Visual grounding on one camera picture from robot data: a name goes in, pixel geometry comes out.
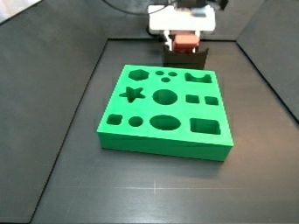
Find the white gripper two body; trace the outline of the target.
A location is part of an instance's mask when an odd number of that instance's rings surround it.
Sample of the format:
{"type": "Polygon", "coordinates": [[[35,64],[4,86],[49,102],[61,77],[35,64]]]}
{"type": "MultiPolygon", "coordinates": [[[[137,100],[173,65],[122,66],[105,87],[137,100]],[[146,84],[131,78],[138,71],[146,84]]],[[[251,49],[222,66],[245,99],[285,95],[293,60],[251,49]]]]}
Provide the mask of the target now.
{"type": "Polygon", "coordinates": [[[179,10],[174,5],[150,5],[150,33],[165,31],[213,32],[217,27],[215,10],[211,6],[179,10]]]}

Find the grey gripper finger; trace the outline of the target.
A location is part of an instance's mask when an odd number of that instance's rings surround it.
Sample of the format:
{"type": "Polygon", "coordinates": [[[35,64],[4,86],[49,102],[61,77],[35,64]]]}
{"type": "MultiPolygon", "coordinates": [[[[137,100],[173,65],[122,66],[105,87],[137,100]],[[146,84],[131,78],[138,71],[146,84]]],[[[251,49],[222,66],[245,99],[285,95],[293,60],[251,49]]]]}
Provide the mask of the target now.
{"type": "Polygon", "coordinates": [[[195,39],[197,39],[197,46],[199,46],[201,40],[202,40],[202,31],[195,31],[194,35],[195,35],[195,39]]]}
{"type": "Polygon", "coordinates": [[[165,44],[169,46],[169,48],[173,48],[173,39],[170,38],[170,31],[169,30],[163,31],[163,36],[165,36],[165,39],[166,39],[165,44]]]}

